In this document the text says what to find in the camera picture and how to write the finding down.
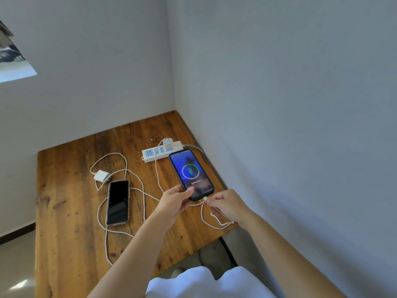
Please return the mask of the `person's right hand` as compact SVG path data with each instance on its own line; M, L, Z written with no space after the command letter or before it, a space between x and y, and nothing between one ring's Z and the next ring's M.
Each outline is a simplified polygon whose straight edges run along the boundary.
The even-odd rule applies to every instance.
M253 212L242 200L239 194L233 189L220 191L205 201L210 207L210 203L220 203L223 216L237 222L241 227L247 229Z

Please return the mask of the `person's left hand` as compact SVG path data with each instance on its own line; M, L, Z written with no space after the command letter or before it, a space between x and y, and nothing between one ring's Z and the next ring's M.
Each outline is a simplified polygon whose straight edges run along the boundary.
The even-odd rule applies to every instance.
M161 217L161 222L164 223L167 229L170 229L176 218L180 213L185 211L190 205L191 200L181 200L181 192L186 191L182 185L176 185L166 190L155 210L156 216Z

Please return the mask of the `black smartphone with lit screen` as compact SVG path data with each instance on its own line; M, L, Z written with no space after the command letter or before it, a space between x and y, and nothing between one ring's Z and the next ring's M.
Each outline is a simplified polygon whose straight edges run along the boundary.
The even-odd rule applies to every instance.
M215 186L192 150L176 151L171 153L168 158L183 189L186 191L189 188L194 188L192 195L189 197L190 201L199 201L215 192Z

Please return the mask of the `person's left forearm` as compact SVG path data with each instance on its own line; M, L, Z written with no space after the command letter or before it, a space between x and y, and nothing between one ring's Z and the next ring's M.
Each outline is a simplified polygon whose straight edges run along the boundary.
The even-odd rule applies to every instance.
M156 210L87 298L144 298L167 231L180 211Z

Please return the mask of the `person's right forearm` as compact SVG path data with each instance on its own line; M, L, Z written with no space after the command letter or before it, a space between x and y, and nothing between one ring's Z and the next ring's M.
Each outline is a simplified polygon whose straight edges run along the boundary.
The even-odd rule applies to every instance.
M262 217L248 209L238 223L250 234L286 298L347 298Z

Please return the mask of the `black table leg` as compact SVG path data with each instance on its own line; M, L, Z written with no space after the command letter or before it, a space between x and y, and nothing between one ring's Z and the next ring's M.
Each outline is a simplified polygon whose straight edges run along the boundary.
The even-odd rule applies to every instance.
M231 266L232 266L232 267L237 267L238 264L237 264L237 262L236 262L236 260L235 260L235 258L234 258L234 256L233 256L231 250L229 249L228 245L226 244L225 240L223 239L223 237L220 236L220 237L218 238L218 240L219 240L220 243L222 244L222 246L223 246L225 252L227 253L227 256L228 256L228 258L229 258L229 260L230 260Z

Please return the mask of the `white power strip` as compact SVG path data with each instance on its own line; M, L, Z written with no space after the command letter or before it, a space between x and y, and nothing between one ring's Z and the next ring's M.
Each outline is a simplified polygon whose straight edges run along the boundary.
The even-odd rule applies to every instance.
M142 160L145 163L167 158L170 154L183 150L181 141L173 141L173 151L165 152L162 141L156 147L142 150Z

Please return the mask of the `smartphone with dark screen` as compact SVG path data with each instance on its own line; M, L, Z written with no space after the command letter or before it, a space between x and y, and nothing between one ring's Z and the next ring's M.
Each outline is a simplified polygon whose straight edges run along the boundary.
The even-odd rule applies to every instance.
M126 224L130 211L130 183L128 180L110 182L107 196L106 225Z

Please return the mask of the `person's white clothing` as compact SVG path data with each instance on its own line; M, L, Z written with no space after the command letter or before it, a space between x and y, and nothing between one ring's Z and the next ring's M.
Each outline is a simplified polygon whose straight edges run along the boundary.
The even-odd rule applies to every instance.
M145 298L276 298L242 266L227 270L218 280L204 267L186 270L173 279L152 279Z

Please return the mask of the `white loose charger adapter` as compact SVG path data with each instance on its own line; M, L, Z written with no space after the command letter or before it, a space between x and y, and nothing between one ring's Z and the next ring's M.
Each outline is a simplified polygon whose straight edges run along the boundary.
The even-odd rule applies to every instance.
M110 178L110 173L104 170L93 172L95 182L106 183Z

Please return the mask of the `wall picture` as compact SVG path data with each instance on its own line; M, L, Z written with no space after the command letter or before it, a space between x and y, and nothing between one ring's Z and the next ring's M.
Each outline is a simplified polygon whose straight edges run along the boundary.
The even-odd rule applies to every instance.
M0 20L0 83L37 75L35 69L11 40L13 36Z

